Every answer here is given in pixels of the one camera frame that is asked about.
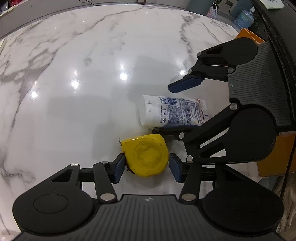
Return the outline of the blue water jug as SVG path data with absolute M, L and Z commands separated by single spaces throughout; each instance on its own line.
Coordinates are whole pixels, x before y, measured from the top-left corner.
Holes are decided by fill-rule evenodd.
M 254 23 L 254 16 L 251 11 L 243 10 L 237 19 L 234 21 L 234 24 L 240 29 L 248 29 Z

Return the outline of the white blue-print cream tube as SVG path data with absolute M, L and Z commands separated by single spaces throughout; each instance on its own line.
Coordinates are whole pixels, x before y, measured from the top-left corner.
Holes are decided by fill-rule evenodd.
M 209 120 L 203 99 L 143 95 L 138 104 L 142 126 L 201 126 Z

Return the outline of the pastel woven basket bag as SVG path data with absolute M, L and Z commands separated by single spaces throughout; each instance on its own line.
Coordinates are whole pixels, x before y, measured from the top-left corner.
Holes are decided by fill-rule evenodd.
M 216 19 L 218 15 L 218 6 L 217 4 L 213 3 L 207 13 L 207 17 Z

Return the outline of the orange rimmed white box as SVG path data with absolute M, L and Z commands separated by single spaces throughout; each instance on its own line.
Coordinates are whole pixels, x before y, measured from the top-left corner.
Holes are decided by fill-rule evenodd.
M 265 42 L 246 28 L 243 28 L 235 39 L 243 37 L 252 39 L 257 44 Z M 260 177 L 281 176 L 285 174 L 294 140 L 295 133 L 279 135 L 276 137 L 276 143 L 271 154 L 264 160 L 257 162 L 258 174 Z M 295 153 L 290 167 L 290 173 L 294 172 Z

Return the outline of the yellow tape measure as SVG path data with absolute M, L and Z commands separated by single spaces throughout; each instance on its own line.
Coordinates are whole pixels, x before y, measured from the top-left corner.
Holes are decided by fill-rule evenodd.
M 155 133 L 121 141 L 128 167 L 140 177 L 156 176 L 168 164 L 169 152 L 164 138 Z

